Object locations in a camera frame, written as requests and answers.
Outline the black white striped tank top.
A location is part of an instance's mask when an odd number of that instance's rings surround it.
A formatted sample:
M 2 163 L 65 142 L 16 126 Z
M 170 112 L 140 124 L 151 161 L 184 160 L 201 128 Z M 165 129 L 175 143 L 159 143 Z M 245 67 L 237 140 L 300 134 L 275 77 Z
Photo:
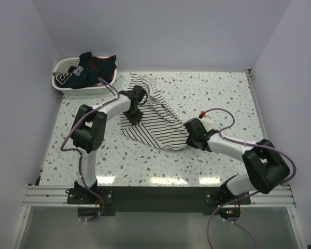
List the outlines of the black white striped tank top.
M 120 133 L 148 145 L 169 152 L 188 149 L 189 133 L 183 122 L 163 98 L 157 81 L 147 75 L 131 74 L 128 89 L 141 86 L 146 91 L 141 121 L 132 125 L 124 114 L 120 115 Z

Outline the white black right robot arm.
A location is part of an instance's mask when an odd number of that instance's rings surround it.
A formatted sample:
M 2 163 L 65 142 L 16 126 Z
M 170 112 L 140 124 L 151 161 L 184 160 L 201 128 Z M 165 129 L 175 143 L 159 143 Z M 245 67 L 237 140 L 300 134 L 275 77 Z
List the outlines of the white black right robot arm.
M 231 204 L 250 191 L 268 194 L 291 173 L 269 140 L 250 145 L 240 140 L 234 143 L 232 138 L 220 136 L 205 118 L 192 118 L 184 123 L 184 127 L 189 133 L 186 144 L 190 147 L 226 155 L 242 162 L 246 168 L 245 174 L 230 177 L 210 194 L 217 205 Z

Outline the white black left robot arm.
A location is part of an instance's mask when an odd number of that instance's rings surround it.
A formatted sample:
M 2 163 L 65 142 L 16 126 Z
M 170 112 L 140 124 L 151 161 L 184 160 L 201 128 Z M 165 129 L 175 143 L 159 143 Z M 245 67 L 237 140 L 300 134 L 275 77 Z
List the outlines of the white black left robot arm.
M 96 153 L 104 141 L 106 123 L 124 114 L 130 124 L 138 124 L 143 113 L 138 109 L 147 101 L 147 92 L 135 85 L 131 90 L 116 91 L 114 97 L 102 104 L 82 105 L 78 109 L 73 126 L 64 140 L 61 151 L 76 151 L 78 177 L 74 187 L 67 190 L 68 204 L 102 204 L 103 197 L 97 186 Z

